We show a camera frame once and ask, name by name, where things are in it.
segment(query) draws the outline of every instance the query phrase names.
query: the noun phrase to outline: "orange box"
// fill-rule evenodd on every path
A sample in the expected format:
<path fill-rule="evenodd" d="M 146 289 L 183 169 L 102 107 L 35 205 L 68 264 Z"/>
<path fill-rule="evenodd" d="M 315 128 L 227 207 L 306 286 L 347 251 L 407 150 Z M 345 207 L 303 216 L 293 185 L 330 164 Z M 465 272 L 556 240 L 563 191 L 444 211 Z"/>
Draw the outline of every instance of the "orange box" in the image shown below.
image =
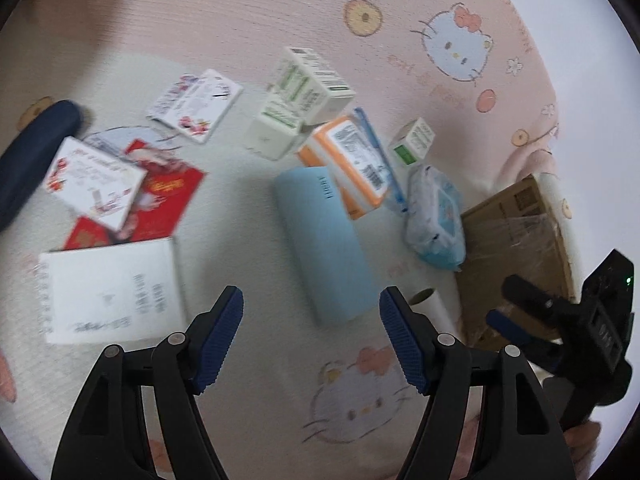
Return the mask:
<path fill-rule="evenodd" d="M 305 166 L 326 166 L 355 220 L 380 207 L 388 170 L 356 121 L 345 116 L 318 126 L 298 151 Z"/>

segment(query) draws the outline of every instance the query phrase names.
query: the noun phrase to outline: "light blue case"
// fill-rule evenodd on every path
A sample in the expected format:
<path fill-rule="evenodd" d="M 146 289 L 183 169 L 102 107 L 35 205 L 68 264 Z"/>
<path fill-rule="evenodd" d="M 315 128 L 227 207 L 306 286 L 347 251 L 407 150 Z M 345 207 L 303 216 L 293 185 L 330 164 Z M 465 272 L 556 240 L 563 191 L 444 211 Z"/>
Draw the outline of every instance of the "light blue case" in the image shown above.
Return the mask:
<path fill-rule="evenodd" d="M 318 321 L 344 323 L 374 308 L 379 290 L 327 168 L 286 171 L 275 190 Z"/>

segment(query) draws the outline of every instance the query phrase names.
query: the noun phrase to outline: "red card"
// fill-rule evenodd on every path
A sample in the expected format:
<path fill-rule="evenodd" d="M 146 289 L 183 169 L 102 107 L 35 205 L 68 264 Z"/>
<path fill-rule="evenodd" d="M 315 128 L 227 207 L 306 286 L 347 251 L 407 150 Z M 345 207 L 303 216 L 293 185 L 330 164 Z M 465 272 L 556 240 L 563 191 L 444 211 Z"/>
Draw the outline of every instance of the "red card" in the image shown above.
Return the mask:
<path fill-rule="evenodd" d="M 80 217 L 66 240 L 66 250 L 140 242 L 173 234 L 205 174 L 139 139 L 129 145 L 126 154 L 147 174 L 121 230 L 109 231 Z"/>

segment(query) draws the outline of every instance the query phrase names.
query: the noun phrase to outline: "green and white box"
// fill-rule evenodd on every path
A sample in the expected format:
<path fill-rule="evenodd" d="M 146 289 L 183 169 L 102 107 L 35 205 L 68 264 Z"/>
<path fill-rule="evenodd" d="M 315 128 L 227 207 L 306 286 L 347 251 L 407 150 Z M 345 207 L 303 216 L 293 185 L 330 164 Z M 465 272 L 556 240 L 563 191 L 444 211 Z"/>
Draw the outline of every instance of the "green and white box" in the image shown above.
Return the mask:
<path fill-rule="evenodd" d="M 400 158 L 402 164 L 410 166 L 421 162 L 433 144 L 436 134 L 422 117 L 406 124 L 398 132 L 391 149 Z"/>
<path fill-rule="evenodd" d="M 309 125 L 335 119 L 356 95 L 315 50 L 292 46 L 276 66 L 272 90 Z"/>
<path fill-rule="evenodd" d="M 244 146 L 264 158 L 279 160 L 302 140 L 301 127 L 299 115 L 272 92 L 244 134 Z"/>

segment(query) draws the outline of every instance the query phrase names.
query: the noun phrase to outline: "hello kitty face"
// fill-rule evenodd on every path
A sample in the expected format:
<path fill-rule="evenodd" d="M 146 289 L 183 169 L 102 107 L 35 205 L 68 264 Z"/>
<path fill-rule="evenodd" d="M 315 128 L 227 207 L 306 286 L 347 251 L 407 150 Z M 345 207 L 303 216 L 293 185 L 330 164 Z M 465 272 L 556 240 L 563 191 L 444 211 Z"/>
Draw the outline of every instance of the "hello kitty face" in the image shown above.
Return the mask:
<path fill-rule="evenodd" d="M 494 40 L 480 30 L 482 18 L 462 4 L 436 14 L 424 23 L 422 42 L 435 65 L 456 81 L 480 77 Z"/>
<path fill-rule="evenodd" d="M 388 423 L 411 398 L 391 347 L 362 349 L 351 365 L 328 363 L 320 381 L 304 442 L 313 437 L 332 444 L 354 442 Z"/>

